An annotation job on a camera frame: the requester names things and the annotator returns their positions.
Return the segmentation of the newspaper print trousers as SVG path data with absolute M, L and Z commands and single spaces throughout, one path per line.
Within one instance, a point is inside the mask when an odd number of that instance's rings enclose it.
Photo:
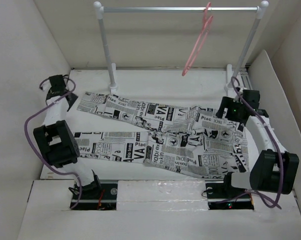
M 86 92 L 77 109 L 140 128 L 136 132 L 76 132 L 82 158 L 148 164 L 205 179 L 250 170 L 244 126 L 217 117 L 214 108 Z

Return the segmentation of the pink clothes hanger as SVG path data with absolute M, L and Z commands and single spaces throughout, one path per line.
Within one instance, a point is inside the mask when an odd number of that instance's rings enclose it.
M 197 37 L 197 40 L 193 46 L 193 49 L 189 55 L 189 58 L 188 60 L 186 61 L 185 63 L 185 66 L 182 70 L 182 76 L 184 77 L 188 71 L 191 69 L 191 67 L 193 66 L 193 64 L 195 63 L 206 39 L 207 39 L 207 36 L 210 32 L 210 29 L 211 29 L 211 24 L 212 24 L 212 21 L 214 19 L 214 17 L 209 14 L 209 8 L 211 7 L 211 2 L 208 2 L 206 7 L 205 7 L 205 10 L 203 11 L 203 18 L 202 18 L 202 28 L 201 28 L 201 32 L 199 33 L 198 37 Z

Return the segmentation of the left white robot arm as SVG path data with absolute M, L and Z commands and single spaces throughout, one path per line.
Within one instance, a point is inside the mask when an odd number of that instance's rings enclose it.
M 102 185 L 96 173 L 80 157 L 80 149 L 74 134 L 66 122 L 67 112 L 78 96 L 68 87 L 72 82 L 67 75 L 53 75 L 41 82 L 39 88 L 48 90 L 46 114 L 41 126 L 33 130 L 39 152 L 48 166 L 59 174 L 76 177 L 77 183 L 70 191 L 83 199 L 96 199 L 102 193 Z

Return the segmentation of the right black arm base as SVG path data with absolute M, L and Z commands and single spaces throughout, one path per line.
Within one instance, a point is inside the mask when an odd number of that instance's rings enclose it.
M 226 186 L 223 181 L 206 181 L 201 196 L 209 210 L 254 210 L 252 197 L 244 189 Z

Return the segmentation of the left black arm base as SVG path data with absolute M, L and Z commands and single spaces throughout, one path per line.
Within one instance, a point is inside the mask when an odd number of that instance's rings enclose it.
M 117 209 L 117 181 L 102 181 L 101 188 L 97 191 L 88 191 L 82 189 L 79 197 L 79 187 L 69 187 L 72 193 L 70 209 L 77 211 L 114 211 Z

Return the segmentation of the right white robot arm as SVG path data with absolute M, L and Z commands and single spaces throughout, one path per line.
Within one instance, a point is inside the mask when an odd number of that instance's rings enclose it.
M 233 197 L 240 189 L 290 194 L 299 157 L 288 152 L 276 137 L 268 113 L 259 108 L 260 92 L 240 87 L 236 87 L 235 92 L 237 96 L 234 98 L 222 98 L 216 116 L 246 127 L 259 156 L 249 172 L 230 172 L 224 177 L 223 194 Z

